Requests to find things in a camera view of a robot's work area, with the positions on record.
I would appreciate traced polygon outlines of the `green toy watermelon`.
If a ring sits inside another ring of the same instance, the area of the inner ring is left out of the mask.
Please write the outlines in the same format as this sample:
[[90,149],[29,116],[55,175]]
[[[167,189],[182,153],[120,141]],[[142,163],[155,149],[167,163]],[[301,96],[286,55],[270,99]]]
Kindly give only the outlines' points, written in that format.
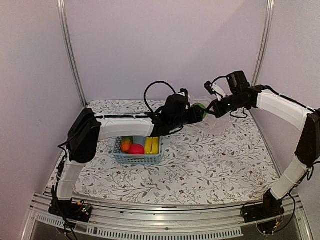
[[199,102],[195,103],[195,104],[193,104],[193,107],[200,110],[203,119],[207,116],[206,107],[202,103],[199,103]]

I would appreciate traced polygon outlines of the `clear zip top bag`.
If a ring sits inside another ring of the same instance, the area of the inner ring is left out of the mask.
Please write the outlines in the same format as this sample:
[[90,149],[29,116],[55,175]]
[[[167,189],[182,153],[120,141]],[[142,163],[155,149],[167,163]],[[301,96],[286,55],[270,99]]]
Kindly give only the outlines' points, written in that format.
[[[192,105],[203,104],[205,107],[208,107],[212,102],[212,99],[207,96],[191,96],[189,101]],[[230,129],[232,127],[232,123],[230,121],[230,117],[227,115],[221,118],[216,118],[214,115],[207,114],[203,121],[195,123],[193,126],[198,129],[207,130],[213,134],[221,134],[225,130]]]

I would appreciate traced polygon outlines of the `red toy apple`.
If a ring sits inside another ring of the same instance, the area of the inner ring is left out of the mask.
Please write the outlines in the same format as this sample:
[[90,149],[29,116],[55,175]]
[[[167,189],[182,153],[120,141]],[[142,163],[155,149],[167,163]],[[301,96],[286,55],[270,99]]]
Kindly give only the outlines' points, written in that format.
[[144,155],[145,147],[140,144],[132,144],[127,153],[130,155]]

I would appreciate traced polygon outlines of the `blue plastic basket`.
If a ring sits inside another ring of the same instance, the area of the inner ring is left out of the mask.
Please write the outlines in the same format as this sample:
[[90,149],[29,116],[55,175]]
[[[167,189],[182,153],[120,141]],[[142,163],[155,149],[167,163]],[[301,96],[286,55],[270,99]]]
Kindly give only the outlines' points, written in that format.
[[112,150],[120,164],[157,165],[161,161],[161,137],[117,137]]

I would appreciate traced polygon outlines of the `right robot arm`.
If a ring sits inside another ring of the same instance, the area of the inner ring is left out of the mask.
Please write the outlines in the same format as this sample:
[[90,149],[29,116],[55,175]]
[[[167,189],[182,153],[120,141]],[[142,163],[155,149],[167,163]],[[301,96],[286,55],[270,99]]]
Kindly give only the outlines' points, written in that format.
[[207,112],[220,118],[240,108],[257,109],[277,117],[291,125],[300,133],[293,159],[270,190],[264,195],[264,203],[258,213],[269,218],[278,210],[278,203],[296,187],[305,176],[311,176],[320,157],[320,112],[297,103],[268,85],[249,86],[242,83],[230,88],[231,95],[216,83],[207,82],[204,87],[217,97]]

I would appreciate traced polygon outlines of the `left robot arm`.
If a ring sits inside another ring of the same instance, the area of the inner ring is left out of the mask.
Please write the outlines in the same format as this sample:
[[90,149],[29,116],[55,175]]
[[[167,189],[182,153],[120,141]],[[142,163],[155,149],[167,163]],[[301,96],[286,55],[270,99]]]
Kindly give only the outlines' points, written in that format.
[[94,159],[98,142],[113,137],[162,137],[178,132],[185,125],[203,120],[205,108],[189,103],[188,97],[173,94],[156,111],[140,115],[97,116],[85,108],[72,125],[66,142],[58,147],[64,152],[58,167],[52,196],[55,209],[63,216],[74,213],[73,189],[86,163]]

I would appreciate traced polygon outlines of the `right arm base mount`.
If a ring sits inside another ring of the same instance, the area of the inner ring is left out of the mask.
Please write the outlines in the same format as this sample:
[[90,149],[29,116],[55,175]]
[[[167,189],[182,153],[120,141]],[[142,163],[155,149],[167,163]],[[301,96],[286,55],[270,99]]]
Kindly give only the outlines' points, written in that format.
[[273,218],[284,213],[282,199],[276,199],[270,189],[263,195],[262,203],[246,203],[240,210],[245,223]]

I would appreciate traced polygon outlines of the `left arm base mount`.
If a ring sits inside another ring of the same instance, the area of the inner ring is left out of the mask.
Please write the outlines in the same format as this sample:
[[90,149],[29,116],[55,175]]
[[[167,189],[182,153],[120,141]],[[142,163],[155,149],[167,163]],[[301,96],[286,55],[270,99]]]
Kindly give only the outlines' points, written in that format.
[[48,212],[52,215],[62,217],[67,220],[75,220],[88,223],[92,214],[92,205],[83,200],[73,202],[73,199],[59,200],[56,189],[51,189],[52,200]]

